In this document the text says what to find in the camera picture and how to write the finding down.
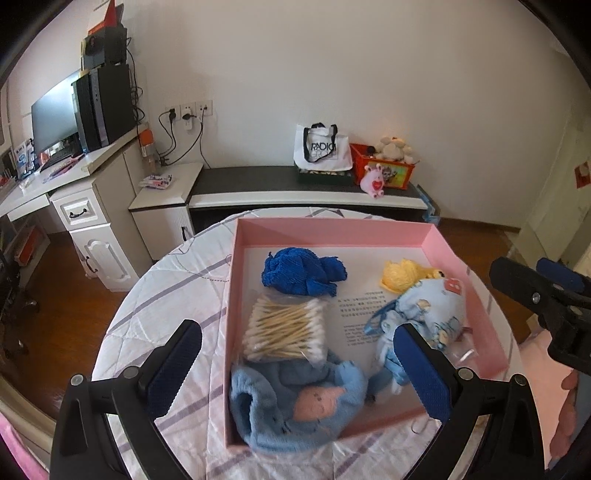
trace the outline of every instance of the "red basket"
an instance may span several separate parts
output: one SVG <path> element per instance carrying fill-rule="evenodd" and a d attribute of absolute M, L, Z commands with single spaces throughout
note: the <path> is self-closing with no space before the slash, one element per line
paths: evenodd
<path fill-rule="evenodd" d="M 365 166 L 375 167 L 380 164 L 384 167 L 384 186 L 393 189 L 406 190 L 410 175 L 413 173 L 414 165 L 408 165 L 400 161 L 378 160 L 375 157 L 368 157 L 362 152 L 366 152 L 367 145 L 351 143 L 351 156 L 353 157 L 353 169 L 355 170 L 355 183 L 359 185 L 361 179 L 365 176 Z"/>

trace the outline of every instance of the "blue gripper pad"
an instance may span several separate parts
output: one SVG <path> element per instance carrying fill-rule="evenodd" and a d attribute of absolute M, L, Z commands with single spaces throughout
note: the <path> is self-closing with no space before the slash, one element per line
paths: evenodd
<path fill-rule="evenodd" d="M 146 390 L 147 411 L 153 420 L 168 413 L 201 350 L 201 343 L 201 327 L 192 322 L 154 375 Z"/>
<path fill-rule="evenodd" d="M 394 332 L 394 353 L 429 416 L 442 423 L 448 421 L 452 414 L 451 392 L 404 325 Z"/>
<path fill-rule="evenodd" d="M 540 258 L 535 270 L 548 280 L 557 283 L 565 290 L 582 294 L 585 290 L 585 283 L 577 272 L 573 272 L 566 265 L 553 262 L 548 258 Z"/>

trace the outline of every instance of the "pink plush toy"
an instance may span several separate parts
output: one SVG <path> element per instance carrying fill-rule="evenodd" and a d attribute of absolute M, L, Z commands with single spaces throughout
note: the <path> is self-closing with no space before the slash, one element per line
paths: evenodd
<path fill-rule="evenodd" d="M 378 197 L 383 197 L 384 175 L 382 175 L 382 166 L 379 163 L 375 166 L 375 168 L 371 168 L 369 165 L 366 165 L 365 171 L 365 176 L 359 184 L 361 190 L 375 199 Z"/>

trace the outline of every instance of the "power outlet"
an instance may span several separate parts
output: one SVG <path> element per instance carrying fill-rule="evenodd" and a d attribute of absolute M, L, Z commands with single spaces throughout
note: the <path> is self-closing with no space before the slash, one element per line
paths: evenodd
<path fill-rule="evenodd" d="M 185 114 L 187 108 L 189 110 L 191 110 L 192 115 L 197 116 L 197 104 L 195 102 L 181 103 L 180 108 L 181 108 L 181 118 Z"/>
<path fill-rule="evenodd" d="M 181 108 L 180 105 L 169 105 L 169 106 L 165 106 L 164 107 L 164 112 L 168 112 L 170 111 L 171 108 L 174 108 L 175 113 L 177 114 L 177 117 L 174 119 L 175 122 L 178 122 L 181 119 Z M 162 118 L 162 123 L 164 125 L 170 123 L 168 120 L 168 115 L 163 115 Z"/>
<path fill-rule="evenodd" d="M 212 100 L 201 100 L 197 102 L 197 116 L 211 116 L 213 115 L 213 101 Z"/>

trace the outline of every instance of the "tote bag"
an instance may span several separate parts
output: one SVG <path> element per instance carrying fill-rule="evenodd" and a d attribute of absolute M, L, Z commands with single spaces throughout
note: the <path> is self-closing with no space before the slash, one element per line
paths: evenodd
<path fill-rule="evenodd" d="M 303 170 L 343 171 L 353 167 L 349 137 L 336 125 L 314 124 L 295 129 L 294 162 Z"/>

